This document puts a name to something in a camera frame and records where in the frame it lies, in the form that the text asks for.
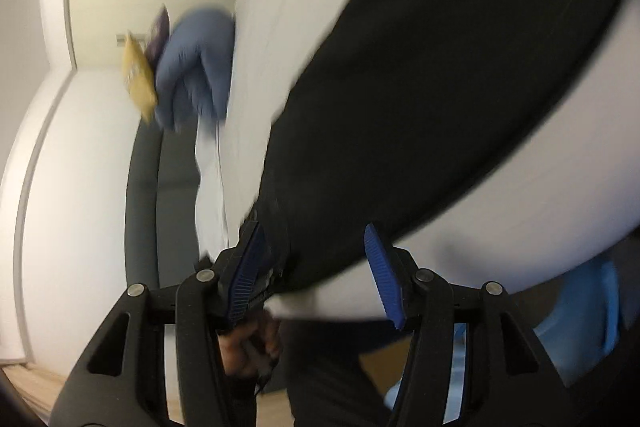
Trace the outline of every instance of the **wooden floor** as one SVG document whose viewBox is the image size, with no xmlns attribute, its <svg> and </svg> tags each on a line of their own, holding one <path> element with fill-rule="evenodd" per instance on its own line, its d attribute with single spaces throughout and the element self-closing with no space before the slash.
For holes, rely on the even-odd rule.
<svg viewBox="0 0 640 427">
<path fill-rule="evenodd" d="M 408 341 L 392 344 L 376 353 L 362 357 L 362 366 L 381 394 L 399 380 Z M 43 419 L 47 420 L 65 378 L 55 375 L 33 364 L 8 365 L 2 368 L 27 404 Z M 180 404 L 169 401 L 169 416 L 184 423 Z M 286 391 L 277 391 L 258 397 L 258 427 L 292 427 L 293 418 Z"/>
</svg>

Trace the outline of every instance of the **yellow snack bag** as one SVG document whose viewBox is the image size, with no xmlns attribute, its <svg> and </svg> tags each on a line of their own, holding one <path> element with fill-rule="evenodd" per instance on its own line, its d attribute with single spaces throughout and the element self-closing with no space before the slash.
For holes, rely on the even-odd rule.
<svg viewBox="0 0 640 427">
<path fill-rule="evenodd" d="M 156 105 L 158 105 L 154 74 L 146 61 L 140 44 L 131 33 L 127 35 L 127 41 L 124 44 L 122 74 L 129 98 L 136 104 L 146 123 L 151 122 Z"/>
</svg>

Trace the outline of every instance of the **white wall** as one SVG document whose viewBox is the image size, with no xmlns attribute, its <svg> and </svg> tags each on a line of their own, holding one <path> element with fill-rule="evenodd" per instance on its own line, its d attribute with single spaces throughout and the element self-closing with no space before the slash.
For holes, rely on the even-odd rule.
<svg viewBox="0 0 640 427">
<path fill-rule="evenodd" d="M 7 114 L 20 107 L 22 113 L 15 113 L 19 116 L 15 128 L 20 126 L 17 134 L 14 131 L 5 135 L 9 136 L 11 147 L 8 158 L 0 156 L 4 166 L 0 185 L 0 361 L 22 360 L 30 355 L 20 271 L 24 211 L 41 143 L 73 70 L 65 7 L 66 0 L 2 0 L 0 3 L 3 23 L 0 50 L 10 52 L 7 57 L 2 55 L 3 67 L 17 68 L 17 79 L 30 78 L 35 85 L 29 97 L 20 98 L 5 90 L 4 82 L 1 84 L 0 100 L 10 107 Z M 19 25 L 5 25 L 5 20 L 17 20 Z M 33 35 L 26 37 L 27 30 L 32 30 Z M 41 60 L 43 38 L 44 60 Z M 34 73 L 36 67 L 39 67 L 38 74 Z"/>
<path fill-rule="evenodd" d="M 10 162 L 27 108 L 49 70 L 40 0 L 0 0 L 0 172 Z M 15 217 L 9 201 L 20 199 L 22 180 L 11 173 L 0 185 L 0 360 L 25 356 L 14 293 Z"/>
<path fill-rule="evenodd" d="M 0 169 L 31 99 L 49 71 L 40 0 L 0 0 Z"/>
<path fill-rule="evenodd" d="M 126 187 L 139 119 L 119 70 L 79 71 L 42 144 L 22 284 L 34 361 L 61 375 L 126 289 Z"/>
</svg>

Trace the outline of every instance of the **metal screw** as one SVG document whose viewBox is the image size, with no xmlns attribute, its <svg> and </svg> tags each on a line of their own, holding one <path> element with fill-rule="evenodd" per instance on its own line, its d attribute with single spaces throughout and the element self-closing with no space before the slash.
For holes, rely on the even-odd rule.
<svg viewBox="0 0 640 427">
<path fill-rule="evenodd" d="M 127 295 L 130 297 L 137 297 L 145 292 L 145 285 L 136 282 L 127 288 Z"/>
<path fill-rule="evenodd" d="M 200 282 L 209 282 L 215 276 L 216 276 L 216 274 L 213 272 L 213 270 L 210 270 L 209 268 L 206 268 L 204 270 L 200 270 L 196 274 L 196 279 L 198 281 L 200 281 Z"/>
<path fill-rule="evenodd" d="M 497 282 L 490 282 L 486 285 L 486 291 L 491 295 L 500 295 L 502 293 L 502 286 Z"/>
<path fill-rule="evenodd" d="M 420 282 L 431 282 L 434 277 L 435 274 L 427 268 L 420 268 L 415 273 L 415 278 Z"/>
</svg>

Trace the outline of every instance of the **blue gripper pad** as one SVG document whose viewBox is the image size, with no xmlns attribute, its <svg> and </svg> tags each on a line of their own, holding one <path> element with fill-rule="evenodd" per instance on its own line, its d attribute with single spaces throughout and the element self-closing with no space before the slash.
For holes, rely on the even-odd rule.
<svg viewBox="0 0 640 427">
<path fill-rule="evenodd" d="M 386 317 L 393 322 L 396 329 L 401 330 L 406 322 L 406 314 L 402 307 L 402 287 L 373 225 L 367 225 L 364 231 L 364 251 L 385 307 Z"/>
<path fill-rule="evenodd" d="M 233 254 L 240 255 L 242 258 L 229 285 L 226 318 L 231 324 L 236 324 L 244 317 L 266 252 L 264 230 L 258 225 L 255 227 L 246 248 L 242 250 L 236 248 Z"/>
</svg>

